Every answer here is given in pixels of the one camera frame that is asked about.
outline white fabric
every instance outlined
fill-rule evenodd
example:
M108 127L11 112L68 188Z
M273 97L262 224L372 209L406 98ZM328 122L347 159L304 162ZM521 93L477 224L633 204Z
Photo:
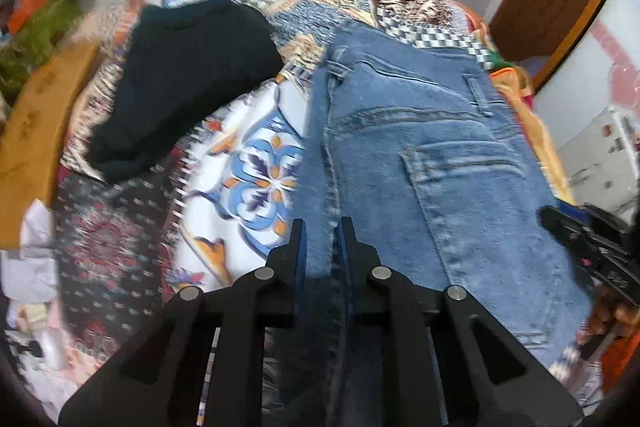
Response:
M295 76L282 76L217 111L205 122L213 130L192 146L168 278L176 289L227 286L288 237L308 94Z
M2 293L25 304L49 302L57 295L58 273L51 242L51 211L35 200L20 226L20 250L2 252Z
M27 389L42 402L47 415L57 423L62 406L78 386L73 381L60 377L42 359L36 359L29 353L21 355L20 362L20 373L26 381Z

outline metal screw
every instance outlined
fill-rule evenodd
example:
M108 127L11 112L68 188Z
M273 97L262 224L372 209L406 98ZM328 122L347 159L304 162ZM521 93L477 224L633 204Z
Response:
M462 286L454 284L453 286L449 286L449 288L447 288L447 295L454 301L462 301L462 299L466 297L466 290Z
M261 281L268 281L275 275L275 272L273 271L273 268L262 266L254 272L254 275L256 279L260 279Z
M376 279L384 281L391 277L391 270L389 270L386 266L376 266L373 270L371 270L371 275Z
M193 301L194 298L198 296L200 292L196 288L196 286L187 286L187 288L182 288L180 290L180 299L183 301Z

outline jeans seam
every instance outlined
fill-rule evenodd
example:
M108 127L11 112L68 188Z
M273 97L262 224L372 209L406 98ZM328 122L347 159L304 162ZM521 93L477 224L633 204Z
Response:
M345 79L345 77L347 77L348 74L353 72L353 70L350 67L345 66L344 64L341 64L340 62L335 62L334 60L327 60L326 61L326 66L327 66L327 69L329 70L329 72L333 76L338 78L340 81L343 81Z
M476 79L472 74L463 73L462 77L465 79L466 85L471 91L471 95L476 99L476 103L478 104L478 110L483 116L493 116L494 114L489 111L489 106L486 103L486 98L478 86Z
M347 45L338 46L335 49L335 51L332 53L332 62L340 61L340 58L342 57L342 55L344 55L344 52L347 51L348 49L349 47Z
M487 153L478 153L476 155L468 155L466 158L459 158L458 160L428 160L426 158L420 159L420 164L427 171L438 171L438 170L451 170L461 167L470 167L470 166L508 166L514 169L520 176L526 178L526 168L515 158L510 157L509 152L513 152L510 148L503 144L502 142L496 140L450 140L450 141L440 141L434 143L428 143L425 145L418 145L414 147L410 147L409 149L415 153L416 158L420 158L420 155L426 155L427 151L433 149L443 149L445 147L458 146L460 144L466 144L466 146L472 146L473 144L479 147L489 147L494 146L498 149L504 148L504 151L495 151L493 154Z
M327 75L328 83L331 81L330 75ZM333 90L328 90L328 108L327 108L327 117L329 117L331 113L333 103ZM334 159L332 157L329 142L330 142L330 133L328 133L327 128L322 130L322 151L324 153L324 169L326 172L327 179L327 212L328 212L328 233L331 235L331 250L328 252L330 256L330 261L333 264L333 244L334 244L334 233L335 227L338 225L338 218L340 216L340 194L338 192L338 184L337 178L335 174L334 167ZM338 295L330 296L332 299L335 298L336 301L339 300L340 294L339 289L337 289ZM328 386L328 403L327 403L327 415L325 418L325 426L330 427L334 423L334 417L337 414L337 407L339 401L339 391L340 391L340 383L342 379L342 373L344 371L344 363L345 363L345 349L346 346L343 345L340 340L342 335L345 333L345 325L338 323L338 342L337 344L332 344L329 342L329 349L335 351L336 358L334 367L329 368L329 374L327 375L327 386Z
M447 176L456 176L456 173L453 171L459 168L468 169L473 167L492 167L494 168L495 171L503 171L503 172L510 171L510 172L514 172L514 174L517 174L518 176L524 176L522 169L514 165L512 162L508 160L489 159L484 162L469 162L466 164L453 165L453 166L441 165L441 166L438 166L437 168L428 167L425 165L423 166L424 167L419 177L417 175L415 178L416 183L437 182L438 180L441 180Z
M504 101L504 100L485 100L486 105L491 106L491 105L501 105L504 107L509 107L509 105ZM469 100L469 103L471 105L475 105L478 106L478 102L476 102L475 100Z
M491 136L496 140L505 140L522 133L522 129L516 123L510 123L491 131Z
M378 107L340 117L335 124L328 127L327 132L334 135L349 134L359 129L384 124L438 120L471 121L482 124L478 119L478 115L466 111L454 112L438 109L414 109L411 107Z
M560 299L558 298L559 282L560 282L560 268L558 265L553 266L553 270L551 272L551 278L553 281L552 283L553 295L549 300L549 306L548 306L548 309L546 309L545 317L540 323L540 328L542 331L540 333L536 333L533 331L529 333L519 333L523 337L524 336L542 337L543 340L537 343L534 343L532 339L529 339L529 341L526 343L521 341L521 343L524 344L525 346L546 347L549 343L549 334L552 330L553 324L556 322L554 320L554 314L558 309L558 302L560 301Z
M420 206L420 210L422 211L424 220L426 221L427 227L431 232L431 237L433 237L434 239L435 250L436 250L436 253L438 254L440 264L442 265L442 270L444 271L444 274L447 277L447 286L448 286L451 284L451 274L449 272L449 268L447 267L447 264L444 262L444 258L442 257L440 248L438 248L438 244L435 241L436 236L433 234L433 228L431 226L430 220L426 218L424 208L422 207L422 202L420 201L420 197L418 196L418 191L415 189L415 185L412 182L412 180L414 179L414 176L417 176L417 171L416 171L417 165L420 163L420 160L418 158L418 153L415 152L414 150L405 150L405 151L398 152L398 155L403 160L402 163L404 164L404 167L407 170L407 174L409 174L409 182L411 183L412 189L414 190L415 199L418 201L418 206Z
M369 68L374 70L377 74L382 74L384 76L391 76L393 78L402 78L403 80L412 80L414 82L420 82L421 84L426 84L427 86L437 87L438 89L441 89L441 90L443 90L445 92L448 92L449 94L452 94L457 98L461 98L462 100L467 101L465 99L465 97L462 96L457 91L449 89L448 87L444 87L444 86L440 85L439 83L435 82L434 80L431 80L430 78L425 78L425 77L419 76L419 75L417 75L415 73L412 73L411 71L401 70L400 68L396 68L396 67L392 66L391 64L386 65L386 67L387 68L394 68L395 70L397 70L397 72L395 72L395 71L384 71L382 68L376 67L374 62L375 61L374 60L370 60L370 58L358 58L357 60L354 60L354 64L357 64L357 63L366 64Z

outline jeans back pocket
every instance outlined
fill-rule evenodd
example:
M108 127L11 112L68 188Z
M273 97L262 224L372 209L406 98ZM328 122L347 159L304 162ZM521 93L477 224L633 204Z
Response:
M462 140L400 155L449 282L467 288L521 343L545 345L558 268L542 247L517 153L498 141Z

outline jeans waistband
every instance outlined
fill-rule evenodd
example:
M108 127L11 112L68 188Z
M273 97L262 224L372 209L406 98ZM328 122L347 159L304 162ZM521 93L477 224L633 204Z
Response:
M505 105L487 74L466 48L418 50L365 23L349 21L340 27L329 46L327 60L332 71L344 74L359 62L373 61L392 74L438 84L462 94L472 103L487 105L486 110L494 103Z

